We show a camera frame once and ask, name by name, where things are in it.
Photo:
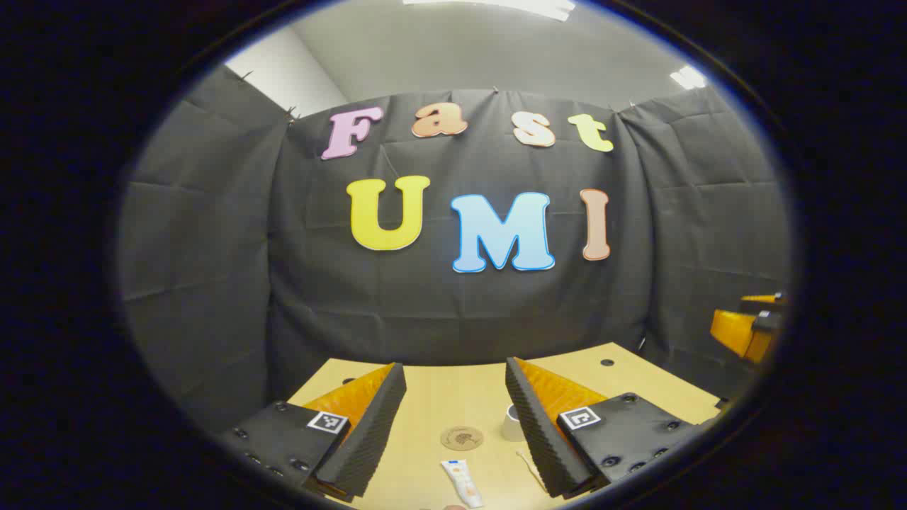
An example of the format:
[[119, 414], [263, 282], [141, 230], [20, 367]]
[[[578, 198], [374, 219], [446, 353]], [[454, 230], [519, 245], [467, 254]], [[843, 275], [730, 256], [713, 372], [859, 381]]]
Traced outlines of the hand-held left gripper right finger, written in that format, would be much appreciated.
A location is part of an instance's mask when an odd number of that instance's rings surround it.
[[702, 431], [637, 393], [605, 397], [515, 356], [506, 361], [505, 385], [551, 497], [619, 483]]

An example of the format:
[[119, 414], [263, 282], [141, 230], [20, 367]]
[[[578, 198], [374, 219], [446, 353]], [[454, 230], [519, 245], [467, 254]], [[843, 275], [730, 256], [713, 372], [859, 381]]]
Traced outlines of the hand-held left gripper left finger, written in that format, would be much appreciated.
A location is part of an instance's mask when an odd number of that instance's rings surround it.
[[389, 363], [308, 403], [272, 402], [218, 445], [285, 492], [352, 502], [366, 493], [405, 392], [404, 366]]

